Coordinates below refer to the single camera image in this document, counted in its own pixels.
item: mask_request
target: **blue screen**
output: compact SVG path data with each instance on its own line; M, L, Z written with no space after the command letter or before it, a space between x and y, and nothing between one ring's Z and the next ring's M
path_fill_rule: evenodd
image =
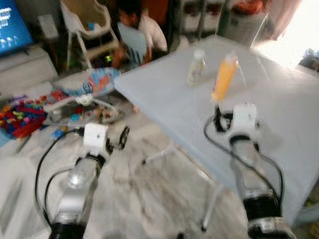
M0 54L32 42L14 0L0 0Z

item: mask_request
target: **black cable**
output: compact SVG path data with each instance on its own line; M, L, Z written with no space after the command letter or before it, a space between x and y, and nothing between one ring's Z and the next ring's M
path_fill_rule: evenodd
M275 194L275 196L276 196L276 198L277 198L277 200L278 200L278 202L279 202L279 204L281 206L282 205L282 199L283 199L283 196L284 196L284 176L283 176L283 172L281 171L281 169L277 165L277 163L274 160L272 160L272 159L270 159L270 158L268 158L268 157L266 157L266 156L264 156L264 155L259 153L262 158L268 160L276 168L276 170L279 172L280 181L281 181L280 198L278 198L278 195L277 195L276 190L274 189L273 185L257 169L255 169L254 167L248 165L238 155L234 154L232 151L230 151L229 149L227 149L226 147L224 147L223 145L219 144L218 142L216 142L215 140L213 140L212 138L209 137L209 135L207 134L207 128L213 121L214 121L214 116L211 116L206 121L204 129L203 129L205 137L211 143L213 143L215 146L217 146L218 148L220 148L224 152L228 153L232 157L236 158L240 163L242 163L244 166L246 166L249 170L252 170L259 178L261 178L267 184L267 186L274 192L274 194Z
M36 169L36 175L35 175L35 183L34 183L34 197L35 197L35 204L37 209L40 211L40 213L42 214L42 216L44 217L45 221L47 222L47 224L51 227L51 223L48 217L48 214L45 210L45 208L41 208L40 206L40 200L38 197L38 181L39 181L39 175L40 175L40 169L41 169L41 165L45 159L45 157L47 156L47 154L50 152L50 150L54 147L54 145L61 139L63 138L65 135L67 135L68 133L72 133L72 132L77 132L76 129L74 130L70 130L65 132L63 135L61 135L60 137L58 137L51 145L50 147L46 150L46 152L43 154L43 156L41 157L38 167Z
M47 205L47 198L48 198L48 192L49 192L49 188L50 188L50 184L52 182L52 180L58 176L59 174L61 173L65 173L65 172L68 172L70 171L72 168L65 168L65 169L61 169L57 172L55 172L49 179L49 181L47 182L46 184L46 187L45 187L45 193L44 193L44 209L48 215L48 219L50 220L50 215L49 215L49 210L48 210L48 205Z

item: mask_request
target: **child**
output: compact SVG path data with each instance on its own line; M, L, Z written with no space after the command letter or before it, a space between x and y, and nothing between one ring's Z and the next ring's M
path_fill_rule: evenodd
M147 53L141 65L152 59L152 51L167 51L167 43L160 26L150 17L142 15L140 0L118 0L120 21L126 26L133 27L144 33L147 42ZM112 67L120 68L126 60L124 45L115 51Z

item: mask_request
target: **curtain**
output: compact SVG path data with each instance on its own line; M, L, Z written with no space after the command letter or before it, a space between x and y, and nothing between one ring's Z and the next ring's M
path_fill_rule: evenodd
M149 16L160 26L166 24L169 0L142 0L142 5L149 10Z
M277 39L283 34L293 19L303 0L274 0L270 7L270 17L273 24L271 39Z

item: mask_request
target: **white cabinet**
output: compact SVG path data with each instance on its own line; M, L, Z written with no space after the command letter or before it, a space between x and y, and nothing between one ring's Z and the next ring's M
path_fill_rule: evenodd
M0 95L8 96L57 78L49 55L40 47L0 58Z

